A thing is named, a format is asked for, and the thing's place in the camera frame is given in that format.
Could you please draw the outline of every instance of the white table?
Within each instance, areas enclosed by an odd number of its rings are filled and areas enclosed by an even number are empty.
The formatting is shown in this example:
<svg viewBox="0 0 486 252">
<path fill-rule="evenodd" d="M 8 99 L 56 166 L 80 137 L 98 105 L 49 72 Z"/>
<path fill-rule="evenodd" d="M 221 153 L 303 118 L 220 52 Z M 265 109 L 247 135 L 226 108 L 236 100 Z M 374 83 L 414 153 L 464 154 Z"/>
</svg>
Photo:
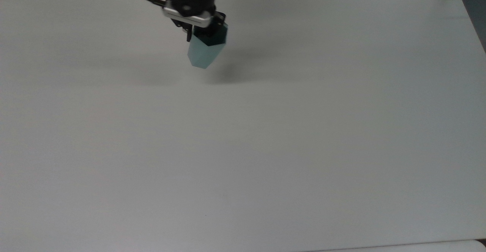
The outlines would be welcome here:
<svg viewBox="0 0 486 252">
<path fill-rule="evenodd" d="M 228 45 L 201 70 L 144 0 L 0 0 L 2 251 L 486 237 L 486 55 L 461 0 L 217 6 Z"/>
</svg>

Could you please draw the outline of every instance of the table surface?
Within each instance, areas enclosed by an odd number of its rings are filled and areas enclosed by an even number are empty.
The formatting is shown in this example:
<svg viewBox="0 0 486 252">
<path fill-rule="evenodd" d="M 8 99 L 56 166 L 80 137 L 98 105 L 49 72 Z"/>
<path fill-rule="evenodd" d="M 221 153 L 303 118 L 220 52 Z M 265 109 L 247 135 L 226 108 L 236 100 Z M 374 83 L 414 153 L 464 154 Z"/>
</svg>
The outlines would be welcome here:
<svg viewBox="0 0 486 252">
<path fill-rule="evenodd" d="M 486 237 L 461 0 L 217 0 L 207 70 L 144 0 L 0 0 L 3 251 L 302 252 Z"/>
</svg>

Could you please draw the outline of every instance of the light blue object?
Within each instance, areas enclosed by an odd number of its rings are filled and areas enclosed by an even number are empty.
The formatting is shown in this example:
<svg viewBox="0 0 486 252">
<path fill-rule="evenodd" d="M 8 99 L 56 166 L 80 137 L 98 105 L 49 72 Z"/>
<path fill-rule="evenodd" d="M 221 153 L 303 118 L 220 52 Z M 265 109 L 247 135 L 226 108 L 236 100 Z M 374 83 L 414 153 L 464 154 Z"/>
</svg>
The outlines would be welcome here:
<svg viewBox="0 0 486 252">
<path fill-rule="evenodd" d="M 217 44 L 214 46 L 207 46 L 204 42 L 193 35 L 189 43 L 189 51 L 187 56 L 194 67 L 206 69 L 217 58 L 221 50 L 226 45 Z"/>
</svg>

